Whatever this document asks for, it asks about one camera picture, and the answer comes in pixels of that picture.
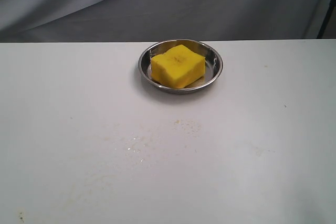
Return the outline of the yellow sponge block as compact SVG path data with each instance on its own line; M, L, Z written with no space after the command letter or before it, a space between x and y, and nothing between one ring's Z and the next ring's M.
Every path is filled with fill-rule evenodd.
M151 58L151 78L159 84L182 89L205 74L205 57L184 45L175 46Z

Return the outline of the black stand pole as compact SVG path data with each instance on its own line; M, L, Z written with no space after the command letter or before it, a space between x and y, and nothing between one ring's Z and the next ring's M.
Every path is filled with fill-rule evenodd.
M327 25L330 21L330 18L332 16L334 8L335 8L335 0L331 0L330 3L329 3L329 7L328 7L328 10L326 12L326 15L323 19L322 25L320 27L320 30L318 32L317 39L321 39L323 37L324 32L325 32L325 30L327 28Z

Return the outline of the round stainless steel dish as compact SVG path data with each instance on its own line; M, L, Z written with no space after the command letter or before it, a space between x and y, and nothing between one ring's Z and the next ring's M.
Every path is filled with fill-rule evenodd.
M197 81L182 89L172 89L152 80L151 58L156 55L163 54L169 49L178 45L184 45L191 51L204 56L206 68L204 76L199 78ZM220 54L207 44L188 39L173 39L158 42L147 48L139 57L138 69L144 80L163 92L172 94L189 94L202 90L211 85L222 73L223 60Z

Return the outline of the grey backdrop cloth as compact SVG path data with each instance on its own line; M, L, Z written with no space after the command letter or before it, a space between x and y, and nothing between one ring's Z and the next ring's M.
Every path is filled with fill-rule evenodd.
M314 38L329 1L1 0L1 41Z

